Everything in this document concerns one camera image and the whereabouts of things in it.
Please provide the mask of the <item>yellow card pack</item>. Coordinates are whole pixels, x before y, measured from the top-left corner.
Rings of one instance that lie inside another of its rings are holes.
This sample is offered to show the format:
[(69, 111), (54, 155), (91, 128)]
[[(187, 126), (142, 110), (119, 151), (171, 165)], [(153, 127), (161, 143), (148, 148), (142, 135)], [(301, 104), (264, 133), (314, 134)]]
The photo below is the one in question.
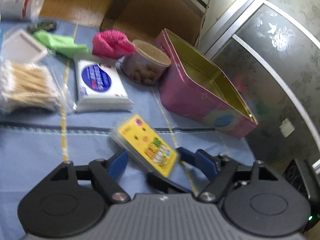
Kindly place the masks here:
[(140, 165), (168, 178), (179, 154), (138, 114), (112, 129), (112, 139)]

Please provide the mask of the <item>white blue tissue packet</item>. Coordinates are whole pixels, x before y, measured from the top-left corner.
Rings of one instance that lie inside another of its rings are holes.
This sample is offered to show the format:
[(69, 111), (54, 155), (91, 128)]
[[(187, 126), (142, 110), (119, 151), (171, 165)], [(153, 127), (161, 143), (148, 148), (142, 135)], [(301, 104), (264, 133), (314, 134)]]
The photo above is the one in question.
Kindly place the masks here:
[(77, 112), (131, 111), (129, 99), (116, 69), (116, 61), (95, 56), (75, 57)]

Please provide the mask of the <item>pink fuzzy cloth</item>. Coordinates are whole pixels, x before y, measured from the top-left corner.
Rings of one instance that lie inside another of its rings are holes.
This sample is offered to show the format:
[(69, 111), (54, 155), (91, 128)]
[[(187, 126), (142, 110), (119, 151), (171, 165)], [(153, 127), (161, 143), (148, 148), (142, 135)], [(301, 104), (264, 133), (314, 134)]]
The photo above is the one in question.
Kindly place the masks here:
[(135, 52), (127, 36), (118, 30), (105, 30), (95, 34), (92, 40), (92, 54), (101, 58), (120, 59)]

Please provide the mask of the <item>green cloth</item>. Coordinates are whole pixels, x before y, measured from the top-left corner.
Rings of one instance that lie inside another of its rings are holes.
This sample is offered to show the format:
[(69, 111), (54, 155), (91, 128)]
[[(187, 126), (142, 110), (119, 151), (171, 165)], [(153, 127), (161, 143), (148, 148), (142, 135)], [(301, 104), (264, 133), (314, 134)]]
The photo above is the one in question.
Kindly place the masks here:
[(49, 50), (69, 59), (73, 59), (75, 54), (91, 53), (85, 44), (76, 44), (71, 36), (50, 34), (45, 30), (36, 31), (32, 36)]

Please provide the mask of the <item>pink tin box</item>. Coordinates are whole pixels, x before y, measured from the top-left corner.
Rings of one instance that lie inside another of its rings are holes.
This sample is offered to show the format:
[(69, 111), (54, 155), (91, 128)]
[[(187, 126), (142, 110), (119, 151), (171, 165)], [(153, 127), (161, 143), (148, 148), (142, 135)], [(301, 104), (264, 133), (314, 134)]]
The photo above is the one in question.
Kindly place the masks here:
[(158, 87), (167, 110), (237, 138), (257, 127), (247, 103), (216, 64), (168, 29), (154, 45), (171, 59)]

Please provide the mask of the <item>blue tablecloth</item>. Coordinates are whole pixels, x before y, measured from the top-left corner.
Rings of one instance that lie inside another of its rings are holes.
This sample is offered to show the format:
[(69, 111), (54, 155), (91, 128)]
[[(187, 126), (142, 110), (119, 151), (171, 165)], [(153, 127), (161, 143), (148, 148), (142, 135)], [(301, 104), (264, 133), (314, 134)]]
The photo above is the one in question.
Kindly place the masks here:
[(1, 239), (20, 239), (24, 231), (17, 218), (20, 200), (62, 162), (66, 152), (75, 165), (108, 159), (120, 151), (110, 137), (132, 114), (140, 115), (171, 147), (199, 148), (224, 154), (251, 165), (254, 156), (245, 139), (236, 139), (198, 122), (167, 111), (156, 87), (143, 86), (121, 76), (133, 101), (130, 112), (71, 113), (24, 109), (1, 116)]

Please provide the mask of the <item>cotton swabs bag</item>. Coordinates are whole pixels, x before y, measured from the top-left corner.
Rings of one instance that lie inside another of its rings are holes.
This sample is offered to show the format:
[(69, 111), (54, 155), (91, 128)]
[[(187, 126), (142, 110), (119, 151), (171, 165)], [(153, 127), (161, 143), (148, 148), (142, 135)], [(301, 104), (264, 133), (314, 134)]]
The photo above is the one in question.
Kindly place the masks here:
[(1, 112), (10, 114), (21, 108), (59, 109), (64, 103), (61, 89), (46, 66), (16, 63), (1, 64)]

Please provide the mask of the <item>frosted floral glass door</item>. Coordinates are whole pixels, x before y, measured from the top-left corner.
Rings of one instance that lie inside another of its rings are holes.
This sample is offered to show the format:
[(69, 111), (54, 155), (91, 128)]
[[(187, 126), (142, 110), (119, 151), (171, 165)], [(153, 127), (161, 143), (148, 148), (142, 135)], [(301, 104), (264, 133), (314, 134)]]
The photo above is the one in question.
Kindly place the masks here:
[(319, 172), (319, 0), (212, 0), (200, 51), (231, 79), (259, 124), (257, 159)]

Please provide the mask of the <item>white plastic box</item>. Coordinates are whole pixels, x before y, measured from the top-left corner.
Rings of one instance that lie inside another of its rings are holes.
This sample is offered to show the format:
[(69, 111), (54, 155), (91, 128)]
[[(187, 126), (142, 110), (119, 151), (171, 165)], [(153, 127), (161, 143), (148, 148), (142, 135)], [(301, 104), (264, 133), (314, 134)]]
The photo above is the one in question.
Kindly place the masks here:
[(23, 29), (6, 37), (1, 50), (3, 60), (16, 63), (36, 63), (47, 55), (47, 48)]

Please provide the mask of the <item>black key fob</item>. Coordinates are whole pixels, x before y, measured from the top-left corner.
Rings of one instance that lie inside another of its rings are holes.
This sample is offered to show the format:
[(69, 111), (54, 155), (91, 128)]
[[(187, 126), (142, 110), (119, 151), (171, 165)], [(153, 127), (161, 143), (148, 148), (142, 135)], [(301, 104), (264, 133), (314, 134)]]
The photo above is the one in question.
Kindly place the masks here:
[(34, 33), (39, 30), (45, 30), (45, 31), (54, 31), (57, 27), (57, 23), (55, 21), (44, 21), (44, 22), (38, 22), (33, 23), (31, 25), (26, 26), (25, 30), (28, 33)]

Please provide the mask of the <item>white cup in plastic bag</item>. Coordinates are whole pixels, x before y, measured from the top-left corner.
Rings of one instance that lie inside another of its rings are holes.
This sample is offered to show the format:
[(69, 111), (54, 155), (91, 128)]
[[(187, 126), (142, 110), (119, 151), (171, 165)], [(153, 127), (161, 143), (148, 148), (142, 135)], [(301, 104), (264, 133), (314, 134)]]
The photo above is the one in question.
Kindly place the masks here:
[(44, 0), (1, 0), (1, 20), (35, 21)]

